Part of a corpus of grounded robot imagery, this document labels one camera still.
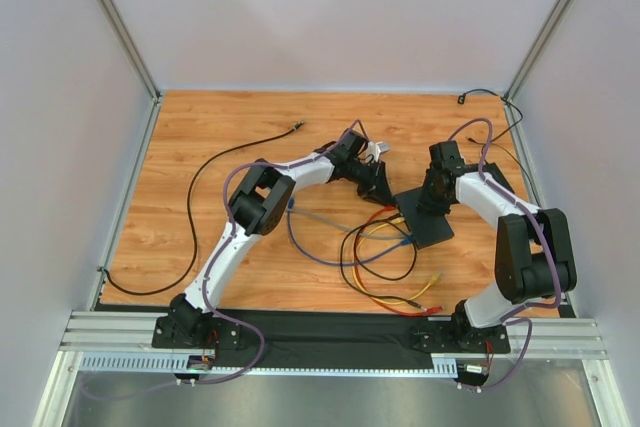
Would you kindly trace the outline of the black network switch box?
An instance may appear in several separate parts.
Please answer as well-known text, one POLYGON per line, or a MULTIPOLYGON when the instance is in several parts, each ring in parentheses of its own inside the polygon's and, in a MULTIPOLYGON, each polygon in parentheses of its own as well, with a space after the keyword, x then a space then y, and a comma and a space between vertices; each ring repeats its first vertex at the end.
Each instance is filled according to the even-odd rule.
POLYGON ((444 216, 432 215, 418 209, 421 188, 411 189, 395 196, 399 212, 418 249, 448 241, 454 232, 444 216))

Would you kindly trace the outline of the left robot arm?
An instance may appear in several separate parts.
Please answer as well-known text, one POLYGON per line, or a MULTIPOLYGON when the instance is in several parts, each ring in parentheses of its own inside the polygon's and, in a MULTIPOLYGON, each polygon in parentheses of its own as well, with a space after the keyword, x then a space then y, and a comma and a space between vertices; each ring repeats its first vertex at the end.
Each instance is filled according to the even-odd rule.
POLYGON ((360 198, 382 206, 393 202, 381 156, 386 142, 373 142, 351 129, 341 138, 294 161, 274 164, 264 159, 236 168, 245 176, 233 192, 223 186, 227 223, 219 242, 185 291, 172 299, 168 315, 155 327, 155 338, 176 346, 208 348, 214 339, 213 310, 231 277, 251 248, 280 223, 295 193, 345 179, 360 198))

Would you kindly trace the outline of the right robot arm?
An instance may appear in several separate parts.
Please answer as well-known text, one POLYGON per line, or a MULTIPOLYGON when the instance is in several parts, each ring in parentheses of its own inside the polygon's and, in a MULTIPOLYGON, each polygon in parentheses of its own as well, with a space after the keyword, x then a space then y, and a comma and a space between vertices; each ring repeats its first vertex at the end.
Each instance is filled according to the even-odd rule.
POLYGON ((494 281, 458 303, 454 337, 497 327, 529 308, 557 308, 577 284, 566 215, 518 197, 497 164, 466 163, 453 140, 430 146, 429 153, 418 209, 444 217, 462 204, 496 231, 494 281))

